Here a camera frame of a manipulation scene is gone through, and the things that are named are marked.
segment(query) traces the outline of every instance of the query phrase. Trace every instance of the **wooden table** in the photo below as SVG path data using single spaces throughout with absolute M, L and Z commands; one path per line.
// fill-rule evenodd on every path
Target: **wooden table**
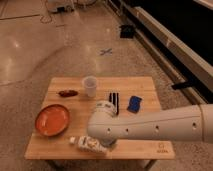
M 69 144 L 71 136 L 86 135 L 88 119 L 98 100 L 108 100 L 110 92 L 118 92 L 120 115 L 134 116 L 127 106 L 132 95 L 143 98 L 137 115 L 161 110 L 155 86 L 151 77 L 99 77 L 95 98 L 85 95 L 82 78 L 53 78 L 42 108 L 51 104 L 62 104 L 70 111 L 71 123 L 62 134 L 47 138 L 33 131 L 27 147 L 26 159 L 173 159 L 175 157 L 170 141 L 118 140 L 116 147 L 106 155 L 80 151 Z M 78 96 L 61 98 L 57 92 L 73 89 Z

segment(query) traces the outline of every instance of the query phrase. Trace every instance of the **polished floor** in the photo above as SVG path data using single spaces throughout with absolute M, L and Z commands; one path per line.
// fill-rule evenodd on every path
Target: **polished floor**
M 119 38 L 119 19 L 101 2 L 52 15 L 43 1 L 0 1 L 0 170 L 51 170 L 24 153 L 54 76 L 152 76 L 163 109 L 189 105 L 135 39 Z M 101 55 L 101 50 L 112 53 Z M 151 170 L 213 170 L 213 145 L 174 142 L 176 159 Z M 142 170 L 140 161 L 68 161 L 71 170 Z

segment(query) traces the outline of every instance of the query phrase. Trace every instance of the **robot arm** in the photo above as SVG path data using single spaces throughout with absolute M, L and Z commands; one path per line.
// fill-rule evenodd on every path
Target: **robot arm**
M 113 104 L 100 101 L 89 120 L 87 132 L 104 146 L 109 146 L 116 139 L 213 143 L 213 105 L 194 105 L 140 116 L 117 117 Z

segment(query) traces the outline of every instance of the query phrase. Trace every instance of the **blue block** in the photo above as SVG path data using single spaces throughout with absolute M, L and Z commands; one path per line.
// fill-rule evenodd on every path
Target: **blue block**
M 141 101 L 142 101 L 142 98 L 137 96 L 132 96 L 129 100 L 129 106 L 127 110 L 133 113 L 137 113 L 140 110 Z

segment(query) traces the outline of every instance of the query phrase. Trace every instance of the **paper cup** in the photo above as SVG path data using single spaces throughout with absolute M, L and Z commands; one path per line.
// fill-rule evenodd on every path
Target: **paper cup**
M 88 76 L 83 78 L 82 85 L 85 93 L 89 97 L 95 97 L 97 88 L 97 79 L 94 76 Z

